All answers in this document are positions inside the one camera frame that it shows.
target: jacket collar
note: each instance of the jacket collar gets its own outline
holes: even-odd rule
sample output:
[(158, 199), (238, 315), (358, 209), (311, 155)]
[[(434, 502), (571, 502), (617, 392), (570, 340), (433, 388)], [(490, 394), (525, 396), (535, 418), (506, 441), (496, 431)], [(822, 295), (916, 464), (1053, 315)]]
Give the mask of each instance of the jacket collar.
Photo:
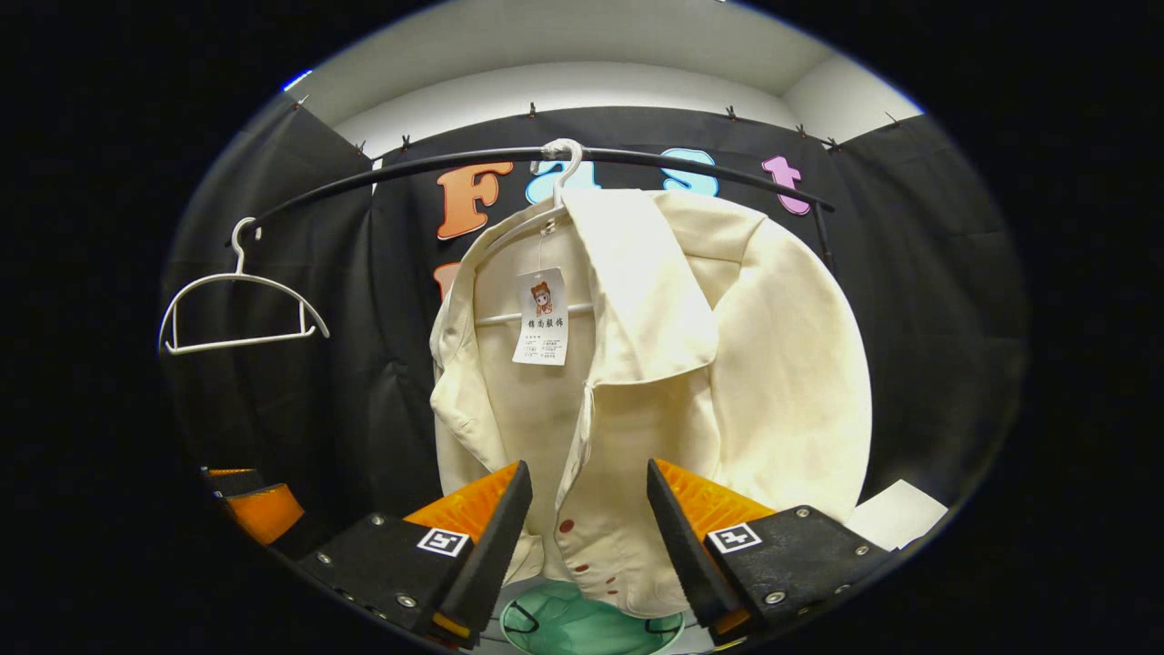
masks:
[[(596, 342), (590, 386), (653, 383), (715, 361), (715, 314), (654, 195), (637, 188), (562, 193), (590, 258)], [(459, 357), (477, 366), (476, 269), (490, 243), (552, 205), (542, 200), (482, 232), (462, 257), (430, 340), (439, 368), (452, 369)]]

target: white paper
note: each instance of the white paper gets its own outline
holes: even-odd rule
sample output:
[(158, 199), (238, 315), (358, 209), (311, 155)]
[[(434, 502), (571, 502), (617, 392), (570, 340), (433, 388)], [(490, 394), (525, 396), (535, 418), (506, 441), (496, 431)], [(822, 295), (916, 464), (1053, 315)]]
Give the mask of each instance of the white paper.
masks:
[(513, 351), (514, 364), (562, 366), (569, 337), (569, 298), (561, 268), (517, 276), (521, 306), (521, 334)]
[(845, 527), (885, 550), (893, 550), (930, 532), (945, 513), (944, 505), (897, 480), (858, 505)]

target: cream jacket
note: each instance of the cream jacket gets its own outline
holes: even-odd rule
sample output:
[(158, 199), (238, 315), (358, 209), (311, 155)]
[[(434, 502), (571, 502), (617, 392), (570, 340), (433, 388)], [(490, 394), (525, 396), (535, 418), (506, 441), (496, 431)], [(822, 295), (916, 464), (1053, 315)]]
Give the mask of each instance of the cream jacket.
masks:
[[(538, 574), (638, 618), (688, 608), (646, 497), (662, 458), (776, 511), (845, 522), (868, 462), (865, 351), (817, 256), (747, 207), (688, 191), (566, 188), (569, 220), (487, 245), (483, 232), (433, 326), (432, 408), (446, 493), (524, 460), (533, 503), (505, 583)], [(565, 366), (513, 364), (516, 276), (562, 269)]]

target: clothing rack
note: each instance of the clothing rack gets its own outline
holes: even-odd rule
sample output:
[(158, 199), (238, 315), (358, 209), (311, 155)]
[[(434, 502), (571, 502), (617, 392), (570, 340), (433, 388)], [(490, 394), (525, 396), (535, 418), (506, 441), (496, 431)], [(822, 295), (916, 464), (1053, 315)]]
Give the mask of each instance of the clothing rack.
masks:
[[(242, 228), (239, 235), (240, 241), (244, 238), (250, 238), (256, 229), (263, 227), (268, 221), (270, 221), (276, 214), (286, 212), (293, 208), (303, 207), (322, 200), (325, 198), (331, 198), (354, 188), (361, 188), (363, 186), (370, 186), (378, 181), (384, 181), (386, 179), (395, 179), (398, 177), (407, 177), (410, 175), (417, 175), (420, 172), (430, 172), (433, 170), (449, 169), (449, 168), (461, 168), (471, 164), (481, 163), (492, 163), (492, 162), (533, 162), (533, 161), (560, 161), (569, 159), (569, 152), (553, 152), (547, 154), (542, 148), (497, 148), (491, 150), (471, 150), (467, 152), (456, 152), (452, 155), (439, 155), (435, 157), (427, 157), (423, 159), (417, 159), (413, 162), (402, 162), (392, 164), (389, 166), (381, 168), (379, 170), (372, 170), (368, 172), (361, 172), (359, 175), (353, 175), (352, 177), (346, 177), (343, 179), (338, 179), (329, 184), (319, 186), (291, 198), (290, 200), (268, 209), (261, 215), (256, 216), (254, 221)], [(824, 258), (825, 265), (836, 276), (836, 265), (832, 259), (832, 251), (829, 249), (829, 234), (824, 226), (824, 218), (821, 214), (821, 209), (828, 212), (836, 211), (836, 207), (823, 198), (812, 195), (811, 193), (805, 193), (797, 188), (792, 188), (789, 186), (783, 186), (776, 184), (772, 179), (758, 177), (754, 175), (747, 175), (745, 172), (739, 172), (729, 168), (723, 168), (714, 164), (705, 164), (700, 162), (693, 162), (688, 159), (681, 159), (677, 157), (668, 157), (663, 155), (655, 155), (652, 152), (637, 152), (633, 150), (615, 150), (609, 148), (582, 148), (582, 159), (583, 161), (596, 161), (596, 162), (609, 162), (609, 163), (623, 163), (633, 165), (648, 165), (653, 168), (667, 168), (672, 170), (682, 170), (684, 172), (696, 172), (700, 175), (707, 175), (710, 177), (716, 177), (718, 179), (725, 179), (729, 181), (737, 181), (739, 184), (746, 184), (748, 186), (757, 186), (774, 193), (787, 195), (789, 198), (796, 198), (797, 200), (808, 202), (812, 207), (812, 216), (816, 219), (816, 233), (821, 240), (822, 257)]]

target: white wall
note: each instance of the white wall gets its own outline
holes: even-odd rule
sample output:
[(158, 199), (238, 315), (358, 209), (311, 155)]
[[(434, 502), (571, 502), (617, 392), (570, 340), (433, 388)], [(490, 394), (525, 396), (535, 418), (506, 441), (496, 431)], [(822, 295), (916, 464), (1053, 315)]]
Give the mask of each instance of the white wall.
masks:
[(503, 116), (574, 107), (650, 106), (725, 113), (795, 128), (783, 100), (762, 91), (676, 69), (611, 62), (569, 62), (502, 69), (434, 84), (372, 107), (335, 126), (377, 156), (412, 141)]
[(785, 93), (783, 100), (804, 130), (838, 143), (893, 122), (924, 113), (909, 98), (857, 62), (833, 55), (810, 70)]

